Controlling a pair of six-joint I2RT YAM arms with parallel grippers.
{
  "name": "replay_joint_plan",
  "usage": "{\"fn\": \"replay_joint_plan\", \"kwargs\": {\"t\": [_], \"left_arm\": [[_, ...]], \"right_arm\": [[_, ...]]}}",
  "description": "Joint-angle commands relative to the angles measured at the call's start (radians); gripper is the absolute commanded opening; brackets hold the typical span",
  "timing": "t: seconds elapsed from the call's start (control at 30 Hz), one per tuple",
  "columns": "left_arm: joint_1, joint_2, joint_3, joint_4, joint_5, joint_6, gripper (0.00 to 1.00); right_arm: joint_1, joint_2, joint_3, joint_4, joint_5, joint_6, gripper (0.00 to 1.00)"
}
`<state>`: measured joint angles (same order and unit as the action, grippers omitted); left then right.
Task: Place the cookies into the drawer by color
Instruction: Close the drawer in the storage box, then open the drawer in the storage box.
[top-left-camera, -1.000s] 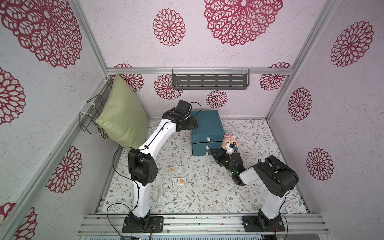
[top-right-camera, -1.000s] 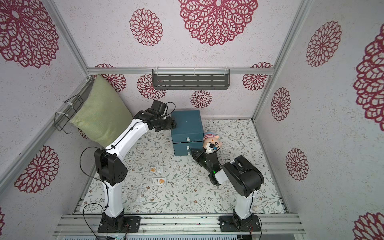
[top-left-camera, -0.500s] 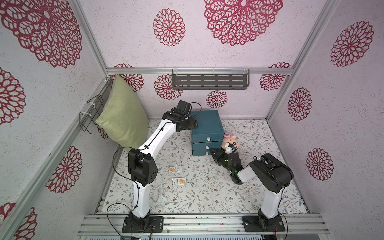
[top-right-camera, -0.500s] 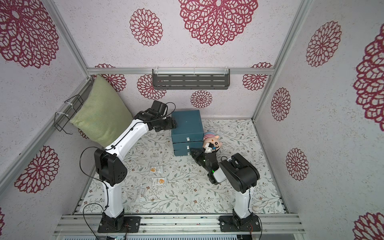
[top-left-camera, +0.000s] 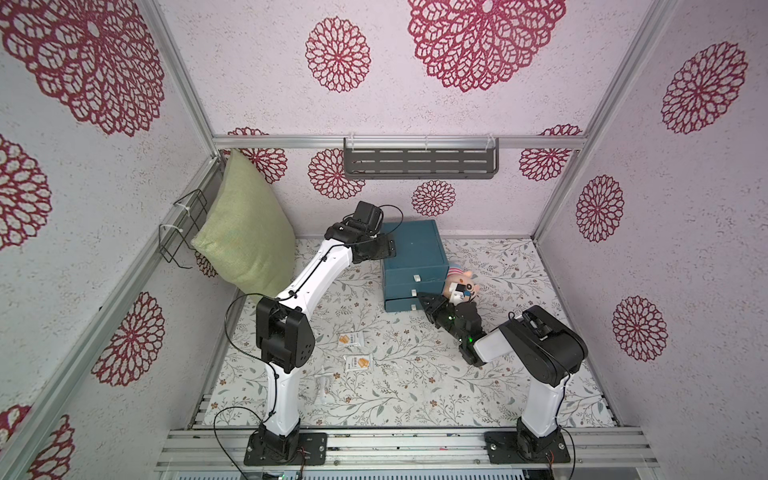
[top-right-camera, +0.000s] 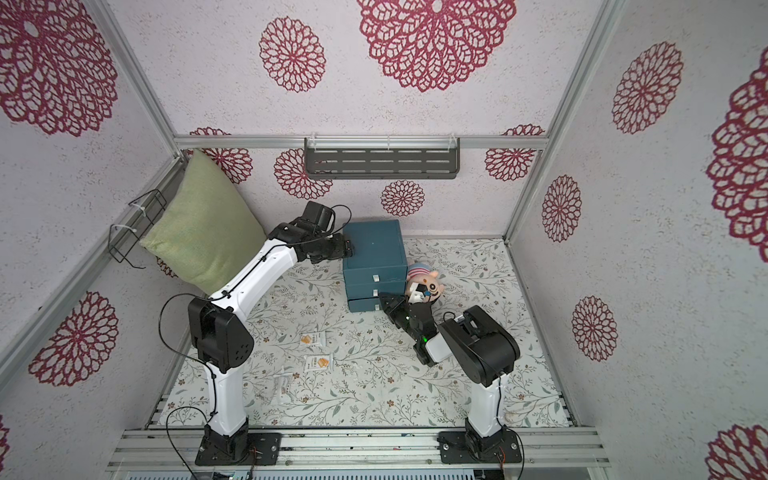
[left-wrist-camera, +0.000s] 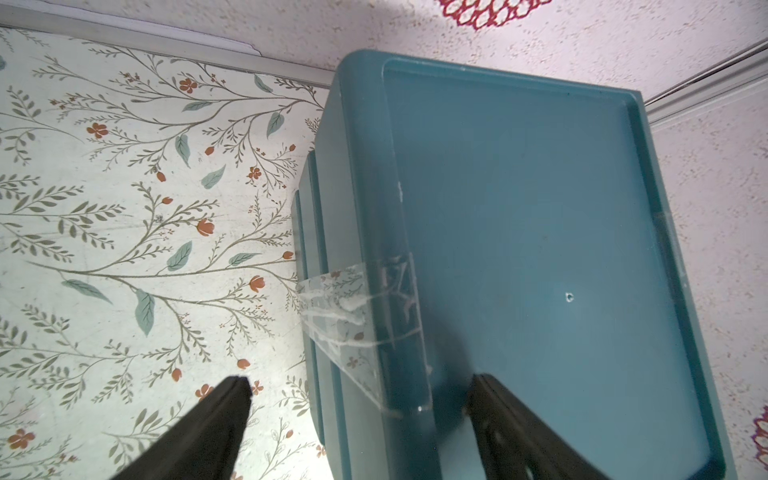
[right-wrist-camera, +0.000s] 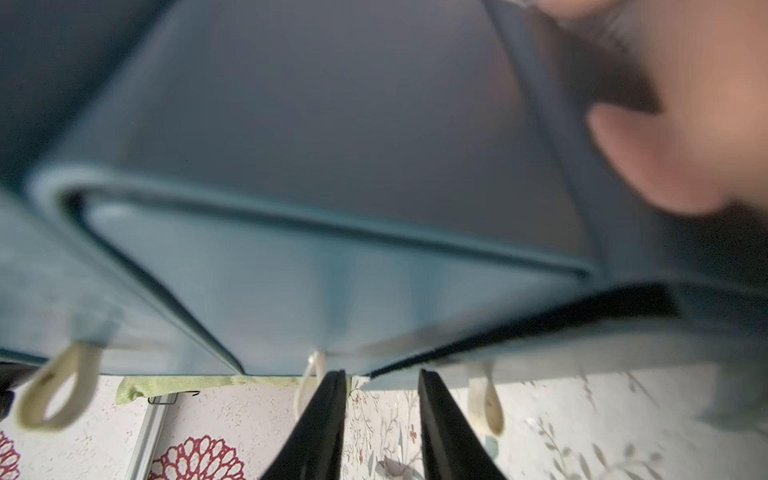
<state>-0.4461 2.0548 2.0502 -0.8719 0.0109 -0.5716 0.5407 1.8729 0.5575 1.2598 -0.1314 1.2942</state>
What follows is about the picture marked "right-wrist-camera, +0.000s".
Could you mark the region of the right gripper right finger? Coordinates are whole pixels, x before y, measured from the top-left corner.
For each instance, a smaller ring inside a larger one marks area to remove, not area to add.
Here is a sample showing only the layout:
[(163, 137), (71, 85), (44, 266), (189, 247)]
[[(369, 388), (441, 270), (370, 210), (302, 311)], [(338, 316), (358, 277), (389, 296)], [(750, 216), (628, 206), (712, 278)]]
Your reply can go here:
[(505, 479), (436, 372), (420, 371), (418, 395), (427, 480)]

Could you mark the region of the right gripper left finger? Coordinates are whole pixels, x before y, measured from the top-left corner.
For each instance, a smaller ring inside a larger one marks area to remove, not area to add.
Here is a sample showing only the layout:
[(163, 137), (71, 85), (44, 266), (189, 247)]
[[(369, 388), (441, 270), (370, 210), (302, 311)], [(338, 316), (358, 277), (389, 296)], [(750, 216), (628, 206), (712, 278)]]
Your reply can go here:
[(347, 377), (329, 372), (261, 479), (340, 478)]

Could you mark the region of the teal drawer cabinet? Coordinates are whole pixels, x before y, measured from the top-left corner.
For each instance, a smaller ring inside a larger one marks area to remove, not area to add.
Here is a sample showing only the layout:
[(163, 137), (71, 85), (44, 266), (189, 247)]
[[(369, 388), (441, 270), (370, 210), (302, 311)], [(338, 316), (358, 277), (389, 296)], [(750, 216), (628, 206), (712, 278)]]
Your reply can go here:
[(713, 362), (767, 418), (767, 219), (650, 206), (636, 1), (5, 1), (1, 358), (403, 388)]

